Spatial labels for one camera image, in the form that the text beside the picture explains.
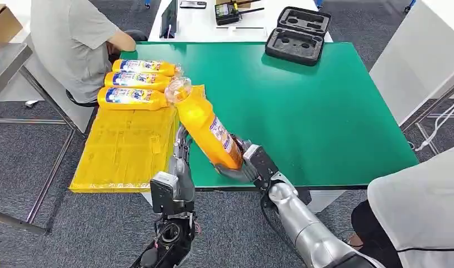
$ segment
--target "yellow plastic bag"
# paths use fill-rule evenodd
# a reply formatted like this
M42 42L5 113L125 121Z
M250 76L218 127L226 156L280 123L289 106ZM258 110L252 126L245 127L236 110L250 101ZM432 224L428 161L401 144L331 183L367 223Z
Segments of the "yellow plastic bag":
M179 119L174 107L157 111L100 108L69 189L75 193L149 192L167 171Z

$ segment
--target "smartphone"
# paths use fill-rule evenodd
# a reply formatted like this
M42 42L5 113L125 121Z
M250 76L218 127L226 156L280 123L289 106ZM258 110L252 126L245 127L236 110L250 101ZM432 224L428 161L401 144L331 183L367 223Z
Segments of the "smartphone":
M181 1L179 5L180 8L198 8L204 9L207 7L207 2L198 2L198 1Z

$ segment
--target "green tabletop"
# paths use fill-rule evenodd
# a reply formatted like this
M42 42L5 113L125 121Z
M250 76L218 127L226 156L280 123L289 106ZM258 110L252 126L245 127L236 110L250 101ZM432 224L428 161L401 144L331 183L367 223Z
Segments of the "green tabletop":
M295 186L364 186L418 163L349 43L313 67L271 58L264 43L147 43L124 59L181 64L230 132L262 145ZM218 175L192 145L196 187L252 186Z

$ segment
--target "bottle label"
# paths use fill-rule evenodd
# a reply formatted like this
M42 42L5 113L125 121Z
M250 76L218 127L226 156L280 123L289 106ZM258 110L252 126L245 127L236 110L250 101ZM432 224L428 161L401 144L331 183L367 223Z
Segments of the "bottle label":
M230 151L232 151L234 141L232 139L232 136L230 136L230 133L228 133L228 131L224 128L224 126L216 116L211 126L209 127L209 130L222 143L225 151L227 153L230 153Z
M156 74L115 73L113 75L113 85L124 87L153 84L155 80Z
M141 71L159 71L161 62L154 60L122 60L120 71L138 73Z
M105 101L108 103L149 102L152 90L136 88L109 88Z

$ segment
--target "plastic bottle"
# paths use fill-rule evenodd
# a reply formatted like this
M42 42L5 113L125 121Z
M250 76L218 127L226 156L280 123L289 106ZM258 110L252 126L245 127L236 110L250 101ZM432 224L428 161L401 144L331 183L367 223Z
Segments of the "plastic bottle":
M164 92L172 78L159 74L108 73L105 76L105 87L129 87L154 89Z
M109 110L151 110L167 107L166 97L152 89L101 88L97 95L101 108Z
M168 102L174 103L181 123L211 163L222 164L230 169L241 168L240 150L214 114L203 91L196 93L192 90L190 79L182 77L173 80L164 94Z
M181 76L179 65L156 60L116 60L112 71L124 73L162 74L164 76Z

